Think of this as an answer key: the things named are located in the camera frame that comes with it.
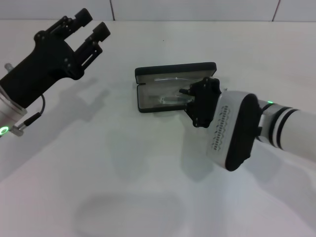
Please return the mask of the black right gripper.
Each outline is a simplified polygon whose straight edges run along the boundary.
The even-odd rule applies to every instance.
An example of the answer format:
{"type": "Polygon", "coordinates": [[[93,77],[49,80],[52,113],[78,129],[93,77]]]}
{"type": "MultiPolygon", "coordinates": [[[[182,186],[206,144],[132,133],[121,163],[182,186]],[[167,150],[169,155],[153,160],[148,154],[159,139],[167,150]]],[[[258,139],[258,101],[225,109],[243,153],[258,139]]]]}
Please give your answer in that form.
{"type": "Polygon", "coordinates": [[[216,78],[205,77],[191,84],[190,89],[179,89],[179,93],[194,97],[194,100],[185,104],[184,109],[192,120],[193,126],[208,128],[221,95],[220,81],[216,78]]]}

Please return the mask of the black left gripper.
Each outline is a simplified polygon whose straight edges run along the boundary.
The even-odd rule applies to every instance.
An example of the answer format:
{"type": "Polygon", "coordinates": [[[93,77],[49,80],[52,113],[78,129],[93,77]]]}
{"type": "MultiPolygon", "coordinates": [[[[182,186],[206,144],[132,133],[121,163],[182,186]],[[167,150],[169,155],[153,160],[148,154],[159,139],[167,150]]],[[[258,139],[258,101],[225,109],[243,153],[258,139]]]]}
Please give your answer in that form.
{"type": "Polygon", "coordinates": [[[9,98],[22,108],[29,107],[58,80],[78,80],[84,70],[103,52],[103,42],[110,31],[104,22],[74,52],[65,39],[93,20],[86,8],[75,18],[62,17],[48,31],[34,36],[35,48],[11,72],[0,80],[0,86],[9,98]]]}

